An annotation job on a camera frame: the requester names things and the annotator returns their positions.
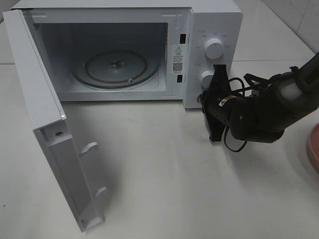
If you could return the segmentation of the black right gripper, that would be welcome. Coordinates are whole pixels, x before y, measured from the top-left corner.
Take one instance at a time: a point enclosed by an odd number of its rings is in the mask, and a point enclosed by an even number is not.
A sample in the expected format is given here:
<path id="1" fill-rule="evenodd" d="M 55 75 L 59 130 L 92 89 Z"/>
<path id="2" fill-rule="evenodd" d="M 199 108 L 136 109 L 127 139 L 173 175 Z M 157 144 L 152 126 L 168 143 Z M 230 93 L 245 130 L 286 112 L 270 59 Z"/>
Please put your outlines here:
<path id="1" fill-rule="evenodd" d="M 214 64 L 213 67 L 213 86 L 201 94 L 201 104 L 210 131 L 209 139 L 212 142 L 220 142 L 225 124 L 230 124 L 231 110 L 225 104 L 230 103 L 235 96 L 231 93 L 226 65 Z"/>

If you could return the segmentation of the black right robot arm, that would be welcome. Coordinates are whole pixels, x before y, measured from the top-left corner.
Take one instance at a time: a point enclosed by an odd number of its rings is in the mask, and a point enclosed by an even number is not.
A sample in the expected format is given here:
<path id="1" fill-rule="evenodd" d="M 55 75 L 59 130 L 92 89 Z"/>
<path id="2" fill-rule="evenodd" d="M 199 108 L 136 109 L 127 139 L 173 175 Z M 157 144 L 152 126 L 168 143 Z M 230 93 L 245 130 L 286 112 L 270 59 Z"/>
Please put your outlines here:
<path id="1" fill-rule="evenodd" d="M 230 132 L 244 143 L 272 143 L 285 129 L 319 107 L 319 56 L 301 68 L 269 79 L 246 74 L 248 87 L 232 90 L 225 65 L 214 65 L 214 74 L 200 95 L 210 140 L 222 141 Z"/>

